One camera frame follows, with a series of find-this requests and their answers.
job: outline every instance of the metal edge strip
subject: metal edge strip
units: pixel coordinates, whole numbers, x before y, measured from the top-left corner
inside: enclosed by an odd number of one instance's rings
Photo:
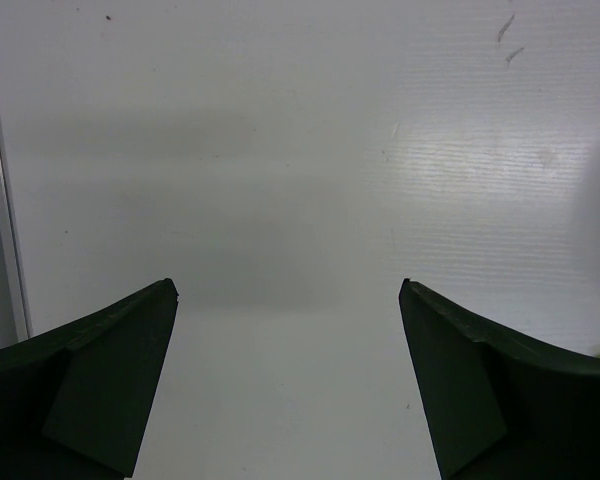
[[[4,158],[3,136],[0,128],[0,236],[9,281],[13,320],[15,322],[18,341],[33,336],[29,305],[24,284],[22,262],[19,250],[16,221],[13,211],[11,188],[7,165]]]

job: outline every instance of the white table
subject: white table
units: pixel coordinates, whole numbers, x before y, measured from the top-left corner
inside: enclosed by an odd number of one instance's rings
[[[600,0],[0,0],[0,111],[36,333],[179,288],[135,478],[436,478],[405,276],[600,343]]]

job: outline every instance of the black object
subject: black object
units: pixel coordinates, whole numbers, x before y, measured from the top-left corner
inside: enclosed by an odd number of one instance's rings
[[[600,359],[409,280],[400,308],[443,479],[600,478]]]
[[[0,480],[133,474],[177,297],[162,280],[0,350]]]

